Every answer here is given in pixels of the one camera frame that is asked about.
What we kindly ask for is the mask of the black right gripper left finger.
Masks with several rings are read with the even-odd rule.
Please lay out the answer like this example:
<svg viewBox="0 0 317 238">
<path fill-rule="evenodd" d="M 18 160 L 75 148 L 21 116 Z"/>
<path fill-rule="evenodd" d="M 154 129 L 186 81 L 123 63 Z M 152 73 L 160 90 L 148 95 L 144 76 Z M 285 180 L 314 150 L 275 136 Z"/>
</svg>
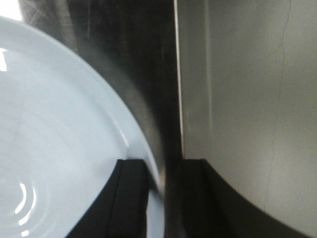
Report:
<svg viewBox="0 0 317 238">
<path fill-rule="evenodd" d="M 106 185 L 68 237 L 146 237 L 148 195 L 144 160 L 117 160 Z"/>
</svg>

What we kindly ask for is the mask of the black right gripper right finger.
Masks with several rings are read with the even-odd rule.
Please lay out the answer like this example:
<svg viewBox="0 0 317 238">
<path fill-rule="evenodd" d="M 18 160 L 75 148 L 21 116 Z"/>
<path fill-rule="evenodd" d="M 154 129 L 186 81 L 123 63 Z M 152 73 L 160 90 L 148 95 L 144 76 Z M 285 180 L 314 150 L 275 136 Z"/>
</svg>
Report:
<svg viewBox="0 0 317 238">
<path fill-rule="evenodd" d="M 167 238 L 303 238 L 236 192 L 204 159 L 179 160 L 169 170 Z"/>
</svg>

